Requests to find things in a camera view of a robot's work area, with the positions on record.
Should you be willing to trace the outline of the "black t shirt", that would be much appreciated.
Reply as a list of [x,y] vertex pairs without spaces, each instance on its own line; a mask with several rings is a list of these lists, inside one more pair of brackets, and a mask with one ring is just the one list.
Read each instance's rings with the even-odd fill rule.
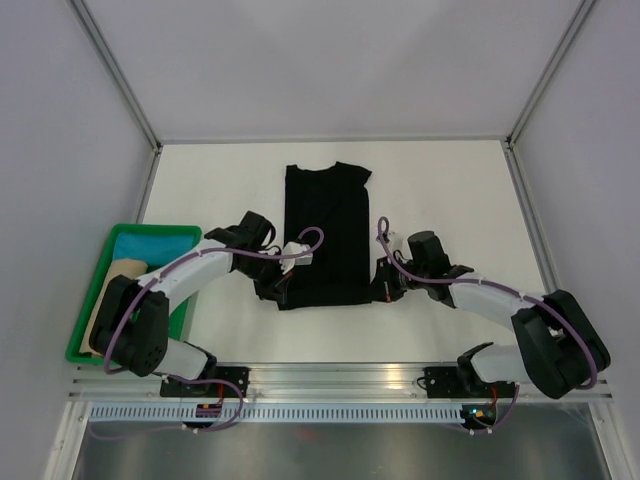
[[368,304],[372,172],[337,162],[324,170],[286,167],[284,241],[310,226],[324,232],[312,263],[293,269],[281,311]]

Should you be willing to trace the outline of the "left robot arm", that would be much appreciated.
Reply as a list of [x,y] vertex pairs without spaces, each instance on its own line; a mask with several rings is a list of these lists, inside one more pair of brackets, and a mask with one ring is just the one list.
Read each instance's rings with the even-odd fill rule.
[[213,229],[149,273],[132,278],[120,273],[109,280],[88,337],[104,358],[105,372],[165,375],[183,380],[195,395],[212,393],[218,384],[215,356],[171,338],[170,317],[202,288],[234,272],[282,295],[293,261],[283,260],[280,249],[267,253],[274,237],[274,225],[248,211],[239,224]]

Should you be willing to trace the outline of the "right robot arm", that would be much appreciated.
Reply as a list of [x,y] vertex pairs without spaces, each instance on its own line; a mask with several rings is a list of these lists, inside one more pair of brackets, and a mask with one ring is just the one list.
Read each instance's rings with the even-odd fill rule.
[[376,262],[373,300],[392,303],[410,290],[423,290],[434,302],[513,333],[512,345],[484,342],[458,356],[456,381],[467,395],[531,383],[545,396],[560,399],[573,390],[593,388],[610,366],[608,348],[570,292],[531,295],[454,265],[432,231],[409,237],[410,258],[403,257],[388,230],[379,232],[377,240],[384,255]]

